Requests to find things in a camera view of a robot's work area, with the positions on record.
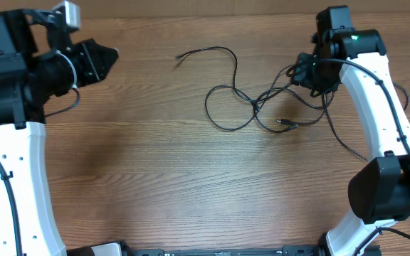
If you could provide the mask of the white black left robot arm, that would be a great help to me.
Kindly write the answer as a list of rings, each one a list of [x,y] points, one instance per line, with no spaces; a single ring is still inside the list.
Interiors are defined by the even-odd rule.
[[[103,81],[118,58],[93,39],[78,43],[80,9],[0,12],[0,254],[69,255],[56,226],[46,175],[51,97]]]

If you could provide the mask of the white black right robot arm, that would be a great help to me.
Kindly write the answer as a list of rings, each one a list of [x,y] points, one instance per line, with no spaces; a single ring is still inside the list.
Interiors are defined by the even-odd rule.
[[[346,6],[328,7],[315,20],[315,49],[298,56],[291,81],[312,96],[344,85],[369,153],[367,165],[349,182],[349,211],[322,236],[318,252],[364,255],[376,236],[410,217],[410,123],[391,80],[379,32],[357,30]]]

